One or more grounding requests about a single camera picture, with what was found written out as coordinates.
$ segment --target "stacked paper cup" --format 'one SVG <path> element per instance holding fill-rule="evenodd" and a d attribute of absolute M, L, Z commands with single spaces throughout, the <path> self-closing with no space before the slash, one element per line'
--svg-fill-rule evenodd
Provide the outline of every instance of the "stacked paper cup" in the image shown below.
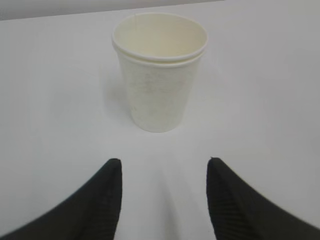
<path fill-rule="evenodd" d="M 116 27 L 112 43 L 140 128 L 162 133 L 179 125 L 207 41 L 199 23 L 168 13 L 135 14 Z"/>

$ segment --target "table surface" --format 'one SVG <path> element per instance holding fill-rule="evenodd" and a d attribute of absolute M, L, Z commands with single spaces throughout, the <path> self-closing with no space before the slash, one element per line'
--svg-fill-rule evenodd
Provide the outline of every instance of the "table surface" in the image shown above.
<path fill-rule="evenodd" d="M 45 213 L 109 158 L 123 164 L 118 240 L 213 239 L 210 157 L 320 227 L 318 0 L 226 0 L 0 21 L 0 235 Z M 183 123 L 131 120 L 111 44 L 141 12 L 190 17 L 209 44 Z"/>

